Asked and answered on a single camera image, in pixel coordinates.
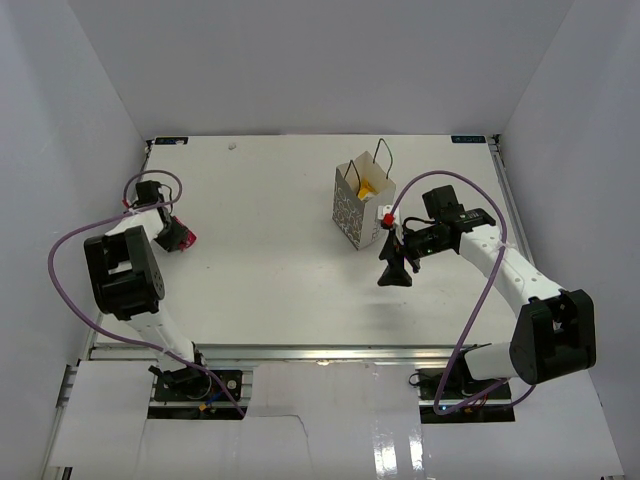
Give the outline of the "yellow snack packet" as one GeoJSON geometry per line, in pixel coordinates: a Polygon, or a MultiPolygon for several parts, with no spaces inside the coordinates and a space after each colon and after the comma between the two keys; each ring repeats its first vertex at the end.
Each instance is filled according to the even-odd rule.
{"type": "Polygon", "coordinates": [[[374,186],[366,179],[362,179],[359,183],[357,198],[362,202],[368,202],[377,196],[378,192],[374,186]]]}

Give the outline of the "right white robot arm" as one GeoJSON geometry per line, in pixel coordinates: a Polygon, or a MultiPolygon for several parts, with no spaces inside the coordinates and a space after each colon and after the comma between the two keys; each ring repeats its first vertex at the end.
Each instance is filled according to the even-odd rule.
{"type": "Polygon", "coordinates": [[[595,365],[594,304],[585,291],[545,277],[507,245],[489,213],[459,203],[452,186],[425,193],[423,201],[429,218],[420,230],[406,227],[392,206],[379,208],[377,219],[388,233],[379,285],[409,287],[422,259],[453,251],[490,281],[516,317],[510,341],[457,355],[451,384],[459,396],[477,397],[489,380],[519,378],[534,386],[595,365]]]}

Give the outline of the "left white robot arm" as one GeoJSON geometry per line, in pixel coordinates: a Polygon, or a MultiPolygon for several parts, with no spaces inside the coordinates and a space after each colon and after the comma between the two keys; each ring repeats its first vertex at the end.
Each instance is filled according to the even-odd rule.
{"type": "Polygon", "coordinates": [[[84,241],[94,298],[102,313],[128,325],[153,352],[156,364],[150,371],[167,389],[201,399],[212,377],[195,343],[162,306],[165,284],[152,249],[157,244],[167,253],[182,252],[196,236],[163,205],[160,182],[141,181],[135,190],[133,205],[147,210],[84,241]]]}

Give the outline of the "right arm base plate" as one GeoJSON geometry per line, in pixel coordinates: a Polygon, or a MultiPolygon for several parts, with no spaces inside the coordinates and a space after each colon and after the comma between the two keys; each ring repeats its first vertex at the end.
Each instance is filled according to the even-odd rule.
{"type": "Polygon", "coordinates": [[[449,407],[473,397],[495,383],[495,380],[466,381],[451,374],[443,389],[437,413],[433,409],[442,369],[419,369],[410,375],[408,383],[419,396],[420,420],[423,425],[511,423],[515,421],[512,395],[508,384],[470,402],[460,410],[441,415],[449,407]]]}

